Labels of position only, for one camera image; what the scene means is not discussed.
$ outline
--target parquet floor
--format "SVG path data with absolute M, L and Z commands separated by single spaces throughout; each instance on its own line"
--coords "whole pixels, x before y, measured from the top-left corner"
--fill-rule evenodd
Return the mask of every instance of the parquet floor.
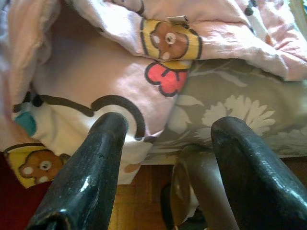
M 109 230 L 165 230 L 160 207 L 171 165 L 143 165 L 130 185 L 119 185 Z

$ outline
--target red fabric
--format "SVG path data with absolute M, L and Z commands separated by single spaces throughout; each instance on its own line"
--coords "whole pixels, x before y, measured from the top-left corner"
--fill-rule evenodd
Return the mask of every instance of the red fabric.
M 0 229 L 25 229 L 50 184 L 25 189 L 0 152 Z

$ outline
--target blue spot print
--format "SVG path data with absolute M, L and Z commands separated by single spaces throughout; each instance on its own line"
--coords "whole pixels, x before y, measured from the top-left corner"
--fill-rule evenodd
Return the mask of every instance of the blue spot print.
M 29 136 L 33 136 L 36 132 L 36 122 L 30 112 L 20 114 L 15 118 L 15 122 L 24 128 Z

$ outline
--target blanket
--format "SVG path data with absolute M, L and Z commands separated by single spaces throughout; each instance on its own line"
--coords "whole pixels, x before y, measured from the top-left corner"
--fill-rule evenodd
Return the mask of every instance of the blanket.
M 130 183 L 193 60 L 307 77 L 282 0 L 15 0 L 1 17 L 0 150 L 25 187 L 52 180 L 107 112 L 129 124 L 118 182 Z

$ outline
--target gray floral fabric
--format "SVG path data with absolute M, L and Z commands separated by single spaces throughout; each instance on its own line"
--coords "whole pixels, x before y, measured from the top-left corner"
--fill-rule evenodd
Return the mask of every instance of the gray floral fabric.
M 145 163 L 172 164 L 191 143 L 211 148 L 212 124 L 244 120 L 280 157 L 307 155 L 307 81 L 284 82 L 239 59 L 196 61 Z

